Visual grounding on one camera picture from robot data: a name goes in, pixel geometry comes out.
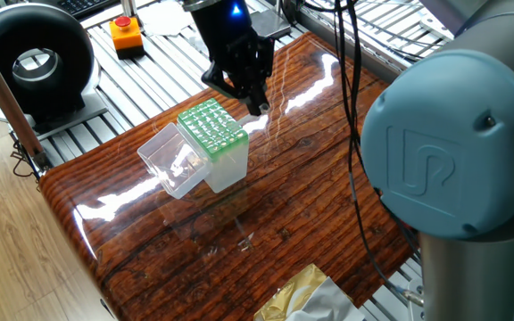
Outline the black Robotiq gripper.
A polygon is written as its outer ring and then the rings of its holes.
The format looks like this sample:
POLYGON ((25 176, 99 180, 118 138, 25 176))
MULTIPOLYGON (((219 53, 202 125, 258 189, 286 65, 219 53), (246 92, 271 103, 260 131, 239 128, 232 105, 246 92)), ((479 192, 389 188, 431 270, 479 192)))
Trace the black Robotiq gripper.
POLYGON ((274 39, 260 36, 253 28, 245 0, 195 0, 188 11, 208 48, 211 65, 202 82, 227 98, 246 105, 253 116, 269 109, 265 78, 272 73, 274 39), (245 72, 255 68, 254 72, 245 72), (223 77, 233 76, 233 86, 223 77))

